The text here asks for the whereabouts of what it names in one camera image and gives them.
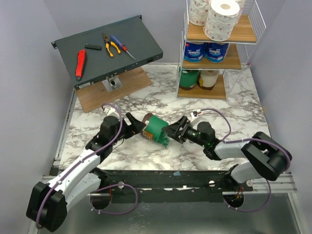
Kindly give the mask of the green brown roll front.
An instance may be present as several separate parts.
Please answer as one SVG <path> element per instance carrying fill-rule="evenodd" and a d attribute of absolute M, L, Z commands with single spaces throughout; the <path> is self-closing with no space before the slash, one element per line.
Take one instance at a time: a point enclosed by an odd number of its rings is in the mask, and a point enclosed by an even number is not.
<path fill-rule="evenodd" d="M 198 70 L 182 70 L 180 75 L 179 87 L 182 90 L 191 90 L 197 84 Z"/>

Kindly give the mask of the cream cartoon roll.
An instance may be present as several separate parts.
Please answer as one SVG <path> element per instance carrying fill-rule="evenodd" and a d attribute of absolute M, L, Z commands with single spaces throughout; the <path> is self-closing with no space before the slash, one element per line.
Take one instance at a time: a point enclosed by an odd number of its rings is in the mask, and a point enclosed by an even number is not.
<path fill-rule="evenodd" d="M 218 70 L 200 70 L 197 84 L 204 90 L 212 90 L 219 76 Z"/>

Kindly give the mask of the blue white paper towel roll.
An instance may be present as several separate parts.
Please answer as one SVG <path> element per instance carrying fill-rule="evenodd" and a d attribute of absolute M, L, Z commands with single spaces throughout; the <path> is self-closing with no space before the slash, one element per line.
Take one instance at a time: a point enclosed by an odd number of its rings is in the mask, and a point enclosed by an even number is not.
<path fill-rule="evenodd" d="M 220 63 L 224 60 L 229 46 L 229 43 L 207 42 L 204 49 L 204 57 L 212 63 Z"/>

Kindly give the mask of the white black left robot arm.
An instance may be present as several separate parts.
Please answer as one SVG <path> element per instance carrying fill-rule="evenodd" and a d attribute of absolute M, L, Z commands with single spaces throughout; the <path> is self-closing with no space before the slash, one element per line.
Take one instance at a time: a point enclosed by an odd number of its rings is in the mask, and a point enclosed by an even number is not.
<path fill-rule="evenodd" d="M 130 125 L 122 117 L 106 116 L 99 132 L 67 169 L 49 182 L 38 182 L 33 187 L 26 216 L 39 229 L 56 231 L 68 211 L 88 193 L 102 193 L 107 189 L 108 180 L 97 166 L 112 152 L 115 143 L 139 134 L 146 126 L 130 113 L 126 117 Z"/>

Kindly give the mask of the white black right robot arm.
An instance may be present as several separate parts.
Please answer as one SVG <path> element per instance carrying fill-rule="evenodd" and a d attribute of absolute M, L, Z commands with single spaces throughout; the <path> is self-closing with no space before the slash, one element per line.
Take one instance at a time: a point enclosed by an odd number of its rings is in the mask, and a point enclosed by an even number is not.
<path fill-rule="evenodd" d="M 275 181 L 289 169 L 292 160 L 291 154 L 264 132 L 257 132 L 252 138 L 223 142 L 216 138 L 209 122 L 200 122 L 194 129 L 186 116 L 163 127 L 162 131 L 181 144 L 189 140 L 203 147 L 203 153 L 211 160 L 247 159 L 246 163 L 237 164 L 226 173 L 224 185 L 230 191 L 251 179 Z"/>

